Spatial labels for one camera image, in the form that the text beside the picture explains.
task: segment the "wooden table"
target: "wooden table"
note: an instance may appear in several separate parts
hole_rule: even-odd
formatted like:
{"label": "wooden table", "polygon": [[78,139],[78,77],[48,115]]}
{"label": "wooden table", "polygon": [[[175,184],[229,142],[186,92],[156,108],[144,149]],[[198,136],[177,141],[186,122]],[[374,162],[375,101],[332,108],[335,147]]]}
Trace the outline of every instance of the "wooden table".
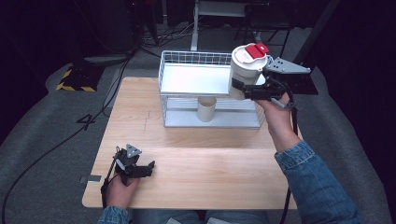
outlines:
{"label": "wooden table", "polygon": [[149,77],[121,83],[92,168],[102,180],[88,183],[85,206],[102,206],[100,188],[116,146],[126,144],[143,151],[138,165],[156,161],[131,207],[283,209],[288,184],[266,122],[260,129],[164,128],[158,79]]}

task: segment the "gray floor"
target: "gray floor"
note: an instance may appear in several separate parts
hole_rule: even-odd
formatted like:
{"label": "gray floor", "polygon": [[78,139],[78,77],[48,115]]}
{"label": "gray floor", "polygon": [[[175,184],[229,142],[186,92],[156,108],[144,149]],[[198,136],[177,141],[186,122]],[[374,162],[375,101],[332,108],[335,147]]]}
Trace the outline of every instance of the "gray floor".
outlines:
{"label": "gray floor", "polygon": [[[233,40],[235,32],[230,27],[204,29],[199,36],[198,50],[231,52],[242,44],[242,35]],[[309,34],[309,29],[293,30],[283,58],[292,60]],[[163,47],[147,49],[161,54],[165,49],[189,50],[190,44],[191,36],[187,35]],[[273,56],[279,53],[278,47],[270,47],[270,50]],[[159,58],[138,51],[123,76],[156,77],[159,63]],[[26,113],[0,147],[2,199],[30,164],[81,129],[83,124],[76,121],[87,114],[98,114],[108,100],[107,93],[114,92],[110,86],[116,80],[120,64],[106,68],[97,92],[56,91],[68,66],[66,64],[48,78],[49,94]],[[296,96],[304,139],[329,164],[358,204],[364,223],[391,223],[381,182],[353,127],[328,95],[324,77],[318,68],[313,69],[312,78],[319,95]],[[111,106],[106,109],[107,114],[111,113]],[[87,131],[81,131],[56,147],[28,171],[9,195],[7,223],[94,223],[101,209],[81,204],[85,185],[79,181],[91,172],[106,124],[107,117],[99,113]],[[280,217],[281,211],[270,212],[271,223],[277,223]],[[301,223],[296,211],[289,212],[287,223]]]}

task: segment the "wire basket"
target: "wire basket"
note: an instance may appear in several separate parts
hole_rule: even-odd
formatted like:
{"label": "wire basket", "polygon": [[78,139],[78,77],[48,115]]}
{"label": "wire basket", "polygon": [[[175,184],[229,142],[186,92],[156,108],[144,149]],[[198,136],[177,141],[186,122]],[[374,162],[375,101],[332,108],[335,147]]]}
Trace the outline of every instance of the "wire basket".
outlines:
{"label": "wire basket", "polygon": [[[260,128],[264,113],[250,100],[229,96],[231,54],[163,51],[159,89],[165,127]],[[197,98],[217,98],[209,122],[197,118]]]}

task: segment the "black cable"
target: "black cable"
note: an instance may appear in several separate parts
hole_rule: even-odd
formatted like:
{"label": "black cable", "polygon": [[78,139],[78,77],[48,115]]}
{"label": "black cable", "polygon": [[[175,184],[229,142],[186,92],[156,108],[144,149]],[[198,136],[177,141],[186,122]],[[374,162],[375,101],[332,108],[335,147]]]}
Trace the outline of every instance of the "black cable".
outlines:
{"label": "black cable", "polygon": [[145,53],[147,53],[147,54],[149,54],[149,55],[152,55],[152,56],[155,56],[155,57],[161,59],[161,56],[158,55],[158,54],[156,54],[156,53],[154,53],[154,52],[151,52],[151,51],[149,51],[149,50],[147,50],[147,49],[143,49],[142,47],[140,47],[140,49],[143,50]]}
{"label": "black cable", "polygon": [[107,176],[105,178],[105,181],[103,182],[103,185],[100,188],[100,193],[102,194],[102,206],[103,206],[103,209],[105,209],[107,207],[107,189],[108,189],[108,185],[114,179],[114,177],[117,176],[117,175],[115,175],[113,178],[110,179],[111,171],[113,170],[115,163],[116,163],[116,158],[114,158],[113,162],[111,162],[111,166],[110,166],[110,169],[108,170],[108,173],[107,173]]}
{"label": "black cable", "polygon": [[78,9],[79,14],[81,14],[82,18],[84,19],[85,23],[87,24],[88,28],[90,28],[90,31],[91,31],[93,37],[96,39],[96,41],[97,41],[100,45],[102,45],[103,48],[107,49],[107,50],[110,51],[110,52],[113,52],[113,53],[121,53],[121,54],[129,54],[129,53],[130,53],[129,51],[133,51],[133,50],[134,50],[134,47],[133,47],[133,48],[131,48],[131,50],[127,50],[127,51],[121,52],[121,51],[116,51],[116,50],[114,50],[114,49],[109,48],[109,47],[97,36],[96,32],[93,30],[92,26],[91,26],[90,23],[88,22],[87,17],[84,15],[84,12],[82,11],[81,7],[78,5],[78,3],[76,2],[76,0],[73,0],[73,2],[74,2],[74,4],[76,5],[76,8]]}
{"label": "black cable", "polygon": [[179,33],[177,34],[177,35],[180,36],[179,38],[175,38],[175,37],[174,37],[174,35],[175,35],[177,32],[176,32],[176,31],[173,31],[173,32],[171,32],[170,34],[165,35],[165,36],[159,41],[159,44],[158,44],[158,45],[157,45],[157,44],[149,44],[149,43],[146,43],[146,42],[144,42],[142,45],[143,45],[144,47],[147,47],[147,48],[163,47],[163,46],[165,46],[166,44],[168,44],[169,42],[171,42],[171,41],[173,41],[173,40],[179,40],[179,39],[181,39],[181,38],[184,38],[186,35],[192,35],[192,34],[185,34],[185,35],[182,35],[181,32],[179,32]]}
{"label": "black cable", "polygon": [[145,37],[143,37],[142,38],[142,44],[141,45],[143,45],[143,46],[145,46],[145,47],[148,47],[148,48],[155,48],[155,47],[159,47],[159,45],[168,37],[168,36],[172,36],[174,33],[175,33],[175,27],[173,28],[173,31],[171,32],[171,33],[169,33],[169,34],[167,34],[167,31],[168,30],[165,30],[161,35],[159,35],[159,44],[157,45],[156,43],[155,44],[152,44],[152,43],[147,43],[146,41],[147,40],[149,40],[148,38],[145,38]]}
{"label": "black cable", "polygon": [[268,77],[268,80],[273,81],[274,83],[276,83],[277,85],[279,85],[280,87],[282,87],[286,91],[286,94],[289,96],[289,101],[285,104],[285,108],[294,108],[295,107],[294,106],[294,96],[293,96],[293,93],[291,92],[291,89],[289,88],[289,86],[283,84],[282,82],[276,80],[273,77]]}
{"label": "black cable", "polygon": [[[293,126],[293,131],[295,134],[298,135],[298,126],[297,126],[297,108],[294,107],[291,110],[291,123]],[[290,188],[288,188],[288,191],[286,193],[286,200],[285,200],[285,205],[283,207],[283,214],[282,214],[282,218],[279,221],[279,224],[283,224],[285,223],[286,220],[286,216],[288,214],[288,210],[289,210],[289,203],[290,203],[290,195],[291,195],[291,191]]]}
{"label": "black cable", "polygon": [[[120,68],[120,72],[119,72],[119,76],[116,78],[116,80],[111,84],[110,89],[107,92],[107,95],[105,97],[105,100],[103,101],[103,105],[102,105],[102,113],[106,116],[106,117],[110,117],[108,114],[105,113],[105,109],[110,105],[111,101],[113,100],[113,98],[116,96],[117,93],[117,89],[120,87],[120,83],[122,81],[122,75],[123,72],[125,70],[126,65],[128,64],[129,61],[131,61],[132,57],[130,57],[127,61],[124,62],[124,64],[121,66]],[[110,94],[111,90],[113,89],[114,84],[117,83],[117,87],[114,90],[113,94],[111,95],[111,98],[108,100],[107,104],[105,104],[107,96]]]}
{"label": "black cable", "polygon": [[90,62],[89,60],[86,59],[92,66],[101,66],[101,67],[107,67],[119,63],[124,63],[126,60],[128,60],[129,55],[126,54],[123,58],[120,59],[114,59],[114,60],[106,60],[106,61],[101,61],[101,62]]}
{"label": "black cable", "polygon": [[[122,76],[126,65],[128,64],[129,61],[131,61],[131,59],[134,56],[134,51],[129,55],[128,60],[122,65],[121,69],[120,69],[120,77]],[[119,78],[119,83],[117,85],[117,88],[120,86],[120,81],[121,78]],[[111,96],[111,99],[107,102],[106,105],[102,106],[102,109],[95,115],[93,116],[93,118],[91,120],[89,120],[84,126],[82,126],[81,128],[79,128],[76,132],[72,133],[70,136],[68,136],[66,139],[64,139],[61,143],[59,143],[58,145],[56,145],[55,147],[51,148],[50,150],[48,150],[47,152],[45,152],[43,155],[41,155],[38,159],[36,159],[32,164],[30,164],[18,177],[17,179],[14,181],[14,183],[11,185],[11,187],[8,189],[8,192],[3,200],[3,205],[2,205],[2,223],[6,224],[6,206],[7,206],[7,200],[8,197],[11,193],[11,191],[15,188],[15,186],[18,184],[18,182],[21,180],[21,178],[33,167],[35,166],[39,161],[41,161],[44,157],[46,157],[47,155],[49,155],[52,151],[54,151],[56,148],[60,147],[61,145],[63,145],[64,143],[66,143],[67,141],[69,141],[70,139],[72,139],[74,136],[76,136],[78,133],[80,133],[82,130],[86,129],[88,127],[88,125],[90,125],[101,113],[104,113],[104,110],[108,107],[108,105],[110,104],[111,100],[114,98],[114,96],[116,95],[116,91],[113,93],[113,95]]]}

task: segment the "denim sleeve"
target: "denim sleeve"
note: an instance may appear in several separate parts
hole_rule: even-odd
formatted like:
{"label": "denim sleeve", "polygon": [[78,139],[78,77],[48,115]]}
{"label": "denim sleeve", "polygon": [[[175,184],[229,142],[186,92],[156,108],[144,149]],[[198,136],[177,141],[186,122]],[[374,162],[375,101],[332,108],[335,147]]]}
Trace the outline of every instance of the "denim sleeve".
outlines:
{"label": "denim sleeve", "polygon": [[361,223],[357,205],[305,141],[276,153],[275,158],[305,224]]}
{"label": "denim sleeve", "polygon": [[129,213],[125,209],[115,206],[106,207],[98,220],[98,224],[128,224]]}

